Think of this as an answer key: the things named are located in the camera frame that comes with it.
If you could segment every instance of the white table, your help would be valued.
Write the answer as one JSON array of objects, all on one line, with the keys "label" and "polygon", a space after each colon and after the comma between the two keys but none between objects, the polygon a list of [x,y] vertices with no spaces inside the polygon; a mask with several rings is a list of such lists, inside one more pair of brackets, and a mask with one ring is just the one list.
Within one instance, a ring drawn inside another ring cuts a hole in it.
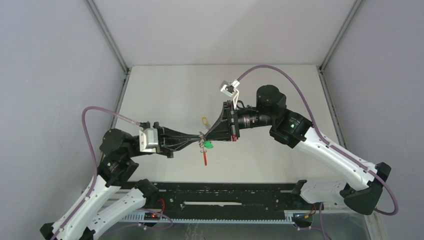
[{"label": "white table", "polygon": [[[319,129],[337,140],[336,132],[314,65],[275,65],[298,84],[316,118]],[[223,80],[238,78],[253,65],[134,66],[120,113],[140,122],[187,134],[206,132],[202,117],[212,125],[229,98],[219,91]],[[309,118],[290,82],[271,69],[257,69],[241,81],[239,100],[256,105],[256,90],[275,85],[287,96],[287,108]],[[116,128],[138,135],[138,128],[118,120]],[[208,165],[196,143],[174,153],[134,157],[139,163],[131,181],[209,183],[295,183],[301,179],[338,180],[334,172],[312,157],[292,150],[269,136],[270,127],[243,129],[237,142],[213,142],[207,152]]]}]

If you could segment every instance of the green key tag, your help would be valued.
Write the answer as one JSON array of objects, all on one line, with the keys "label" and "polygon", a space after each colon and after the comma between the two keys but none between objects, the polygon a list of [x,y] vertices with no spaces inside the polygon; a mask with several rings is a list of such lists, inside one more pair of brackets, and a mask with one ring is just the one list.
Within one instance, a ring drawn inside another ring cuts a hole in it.
[{"label": "green key tag", "polygon": [[212,145],[212,142],[210,142],[210,141],[205,141],[205,142],[203,142],[203,146],[204,146],[205,148],[207,148],[207,149],[212,149],[212,148],[214,148],[214,145]]}]

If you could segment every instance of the red clip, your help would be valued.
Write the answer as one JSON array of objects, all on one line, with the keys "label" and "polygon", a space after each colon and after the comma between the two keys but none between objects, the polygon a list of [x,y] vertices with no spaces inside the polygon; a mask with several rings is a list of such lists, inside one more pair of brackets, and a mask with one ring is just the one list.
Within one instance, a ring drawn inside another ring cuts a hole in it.
[{"label": "red clip", "polygon": [[206,158],[206,152],[203,152],[203,160],[204,160],[204,165],[208,165],[208,159]]}]

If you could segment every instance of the white wall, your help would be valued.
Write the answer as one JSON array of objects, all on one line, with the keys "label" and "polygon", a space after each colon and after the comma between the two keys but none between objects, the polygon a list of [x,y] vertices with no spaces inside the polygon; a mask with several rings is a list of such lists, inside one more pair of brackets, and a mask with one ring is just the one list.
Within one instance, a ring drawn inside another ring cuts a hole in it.
[{"label": "white wall", "polygon": [[97,0],[126,63],[319,65],[354,0]]},{"label": "white wall", "polygon": [[[424,198],[424,3],[366,1],[326,77],[350,149],[392,167],[398,215],[390,239],[422,239]],[[391,211],[385,194],[378,206]]]},{"label": "white wall", "polygon": [[[82,0],[1,1],[0,23],[0,239],[41,240],[92,174],[82,110],[124,75]],[[110,117],[87,116],[98,149]]]}]

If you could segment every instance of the gray floor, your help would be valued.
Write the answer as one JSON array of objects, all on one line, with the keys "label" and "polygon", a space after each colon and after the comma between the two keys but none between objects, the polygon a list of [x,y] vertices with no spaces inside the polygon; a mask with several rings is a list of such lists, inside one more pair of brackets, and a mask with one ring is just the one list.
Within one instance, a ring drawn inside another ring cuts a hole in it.
[{"label": "gray floor", "polygon": [[[325,231],[332,240],[369,240],[364,217],[359,214],[324,214]],[[110,231],[128,225],[117,223]],[[313,226],[319,227],[316,216]],[[164,231],[129,227],[101,240],[322,240],[317,230],[296,231],[291,225],[276,224],[175,224]]]}]

